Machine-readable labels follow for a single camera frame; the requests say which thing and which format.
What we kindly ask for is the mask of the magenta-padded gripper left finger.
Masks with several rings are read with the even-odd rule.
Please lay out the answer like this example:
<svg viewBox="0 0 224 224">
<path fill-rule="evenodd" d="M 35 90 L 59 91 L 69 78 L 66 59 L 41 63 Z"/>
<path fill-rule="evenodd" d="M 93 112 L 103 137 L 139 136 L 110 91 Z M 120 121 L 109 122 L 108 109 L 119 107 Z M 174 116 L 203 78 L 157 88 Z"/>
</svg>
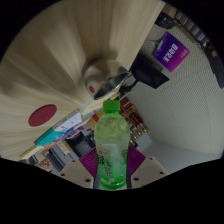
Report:
<svg viewBox="0 0 224 224">
<path fill-rule="evenodd" d="M 59 177 L 83 188 L 92 189 L 97 175 L 97 152 L 93 148 L 79 159 L 72 159 L 58 174 Z"/>
</svg>

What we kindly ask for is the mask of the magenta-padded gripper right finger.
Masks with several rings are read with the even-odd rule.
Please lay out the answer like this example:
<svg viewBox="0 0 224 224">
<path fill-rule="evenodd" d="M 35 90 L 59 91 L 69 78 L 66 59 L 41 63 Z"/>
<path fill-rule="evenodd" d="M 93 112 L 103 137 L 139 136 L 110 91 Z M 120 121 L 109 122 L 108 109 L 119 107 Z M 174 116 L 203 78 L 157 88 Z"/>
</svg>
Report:
<svg viewBox="0 0 224 224">
<path fill-rule="evenodd" d="M 155 157 L 146 157 L 134 147 L 129 147 L 127 157 L 127 188 L 141 188 L 167 176 Z"/>
</svg>

